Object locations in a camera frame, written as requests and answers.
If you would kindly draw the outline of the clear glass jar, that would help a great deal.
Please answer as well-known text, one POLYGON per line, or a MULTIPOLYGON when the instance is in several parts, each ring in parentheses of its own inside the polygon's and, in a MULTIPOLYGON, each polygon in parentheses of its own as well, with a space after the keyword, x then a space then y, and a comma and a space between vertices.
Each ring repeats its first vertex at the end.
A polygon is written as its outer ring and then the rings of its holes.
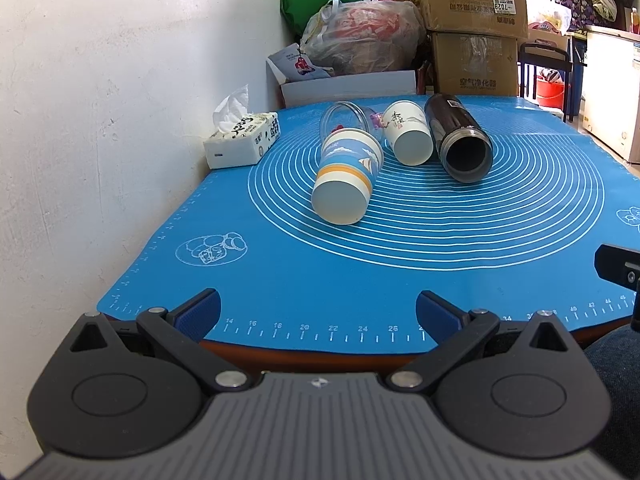
POLYGON ((344 128, 363 130, 381 144, 384 143, 381 115, 370 107, 350 101, 338 101, 330 105, 320 119, 320 140, 325 141, 331 133, 344 128))

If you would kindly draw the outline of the black thermos bottle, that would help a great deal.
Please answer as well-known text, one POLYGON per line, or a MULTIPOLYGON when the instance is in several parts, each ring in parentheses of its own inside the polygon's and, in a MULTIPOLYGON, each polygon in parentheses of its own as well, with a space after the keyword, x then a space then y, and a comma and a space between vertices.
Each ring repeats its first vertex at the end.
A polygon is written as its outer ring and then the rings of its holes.
POLYGON ((464 184, 483 180, 494 162, 494 146, 462 102, 451 94, 434 93, 424 113, 446 173, 464 184))

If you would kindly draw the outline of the red bucket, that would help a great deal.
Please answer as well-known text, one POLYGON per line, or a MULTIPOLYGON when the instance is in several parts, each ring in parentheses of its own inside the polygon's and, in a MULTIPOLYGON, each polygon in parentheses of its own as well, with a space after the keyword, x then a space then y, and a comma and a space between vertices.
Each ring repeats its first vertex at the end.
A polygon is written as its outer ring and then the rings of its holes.
POLYGON ((562 78, 547 80, 541 75, 536 79, 536 101, 540 106, 564 110, 565 101, 570 97, 570 84, 562 78))

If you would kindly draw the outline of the white flat box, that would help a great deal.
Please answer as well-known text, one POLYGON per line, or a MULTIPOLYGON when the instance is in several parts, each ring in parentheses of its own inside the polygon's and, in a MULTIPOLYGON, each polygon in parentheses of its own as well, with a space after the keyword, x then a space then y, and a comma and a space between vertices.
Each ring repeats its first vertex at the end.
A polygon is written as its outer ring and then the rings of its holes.
POLYGON ((420 86, 414 70, 396 70, 286 82, 280 90, 284 106, 291 108, 322 102, 416 96, 420 86))

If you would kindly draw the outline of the clear plastic bag red contents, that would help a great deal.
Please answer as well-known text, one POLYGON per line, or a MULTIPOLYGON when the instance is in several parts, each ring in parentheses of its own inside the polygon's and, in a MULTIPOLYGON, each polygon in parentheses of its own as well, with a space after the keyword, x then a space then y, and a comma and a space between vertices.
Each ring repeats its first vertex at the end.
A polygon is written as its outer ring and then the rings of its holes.
POLYGON ((331 0, 309 19, 300 50, 335 75, 394 72, 411 66, 425 35, 410 1, 331 0))

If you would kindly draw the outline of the white paper cup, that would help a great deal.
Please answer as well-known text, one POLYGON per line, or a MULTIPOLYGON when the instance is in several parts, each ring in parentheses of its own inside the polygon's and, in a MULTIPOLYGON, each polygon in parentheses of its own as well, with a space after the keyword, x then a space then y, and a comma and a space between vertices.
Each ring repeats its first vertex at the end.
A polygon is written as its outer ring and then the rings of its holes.
POLYGON ((434 152, 434 139, 426 123, 423 108, 413 101, 390 104, 382 116, 383 131, 398 162, 420 166, 434 152))

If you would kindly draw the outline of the blue silicone baking mat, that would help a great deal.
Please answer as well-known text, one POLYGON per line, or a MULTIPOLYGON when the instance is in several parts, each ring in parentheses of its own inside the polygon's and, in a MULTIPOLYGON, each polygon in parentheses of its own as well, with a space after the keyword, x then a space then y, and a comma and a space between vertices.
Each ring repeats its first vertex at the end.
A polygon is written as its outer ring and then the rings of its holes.
POLYGON ((639 180, 589 136, 517 98, 469 98, 495 161, 474 185, 437 162, 387 155, 366 215, 332 226, 311 207, 322 105, 282 110, 257 165, 217 170, 167 219, 99 301, 131 320, 203 289, 221 298, 210 339, 271 350, 416 353, 431 290, 507 321, 553 311, 571 330, 630 314, 601 280, 603 244, 639 245, 639 180))

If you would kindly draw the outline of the blue sailboat paper cup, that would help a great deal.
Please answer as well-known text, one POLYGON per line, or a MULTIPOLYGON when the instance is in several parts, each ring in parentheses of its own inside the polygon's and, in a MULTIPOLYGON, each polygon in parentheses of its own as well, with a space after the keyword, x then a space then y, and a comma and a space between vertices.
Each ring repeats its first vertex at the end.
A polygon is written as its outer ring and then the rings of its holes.
POLYGON ((314 212, 336 226, 360 221, 383 164, 382 145, 371 133, 358 128, 331 132, 321 144, 311 192, 314 212))

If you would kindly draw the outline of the lower cardboard box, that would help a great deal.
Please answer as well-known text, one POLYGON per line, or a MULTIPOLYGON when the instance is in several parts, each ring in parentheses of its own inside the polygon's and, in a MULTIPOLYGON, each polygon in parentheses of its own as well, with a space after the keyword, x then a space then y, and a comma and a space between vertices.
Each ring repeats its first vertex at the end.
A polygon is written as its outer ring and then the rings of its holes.
POLYGON ((455 96, 516 96, 518 40, 434 32, 436 87, 455 96))

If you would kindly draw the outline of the white printed carton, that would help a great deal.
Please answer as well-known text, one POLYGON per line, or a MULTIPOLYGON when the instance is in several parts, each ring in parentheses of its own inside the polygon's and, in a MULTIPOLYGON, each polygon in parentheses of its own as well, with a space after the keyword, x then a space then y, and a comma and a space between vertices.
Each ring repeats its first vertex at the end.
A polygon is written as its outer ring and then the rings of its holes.
POLYGON ((267 64, 279 84, 307 80, 326 79, 334 76, 332 68, 314 65, 308 55, 300 50, 299 44, 289 46, 270 54, 267 64))

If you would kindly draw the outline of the black stool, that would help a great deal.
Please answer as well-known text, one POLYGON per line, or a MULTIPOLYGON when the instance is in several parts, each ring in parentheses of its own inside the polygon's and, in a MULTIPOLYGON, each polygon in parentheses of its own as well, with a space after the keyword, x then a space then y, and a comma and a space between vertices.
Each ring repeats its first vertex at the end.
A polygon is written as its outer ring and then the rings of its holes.
POLYGON ((518 47, 518 64, 520 64, 520 97, 524 98, 525 91, 532 89, 538 96, 538 68, 555 70, 562 78, 563 83, 563 120, 570 122, 574 115, 570 111, 570 75, 573 71, 573 63, 567 50, 552 46, 552 44, 537 44, 525 41, 518 47))

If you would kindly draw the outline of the white tissue pack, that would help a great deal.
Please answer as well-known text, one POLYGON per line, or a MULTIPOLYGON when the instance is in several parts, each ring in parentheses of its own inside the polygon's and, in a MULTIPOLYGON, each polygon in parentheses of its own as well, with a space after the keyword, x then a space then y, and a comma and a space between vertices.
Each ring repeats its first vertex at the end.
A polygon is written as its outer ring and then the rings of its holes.
POLYGON ((280 138, 278 114, 250 113, 249 102, 244 84, 214 109, 214 132, 203 142, 209 169, 257 165, 280 138))

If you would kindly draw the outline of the white chest freezer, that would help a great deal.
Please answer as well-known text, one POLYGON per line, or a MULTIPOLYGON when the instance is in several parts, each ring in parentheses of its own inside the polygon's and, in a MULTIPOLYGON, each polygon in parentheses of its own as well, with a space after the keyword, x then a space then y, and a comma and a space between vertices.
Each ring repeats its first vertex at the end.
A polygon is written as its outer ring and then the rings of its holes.
POLYGON ((591 26, 582 126, 625 162, 639 163, 639 36, 591 26))

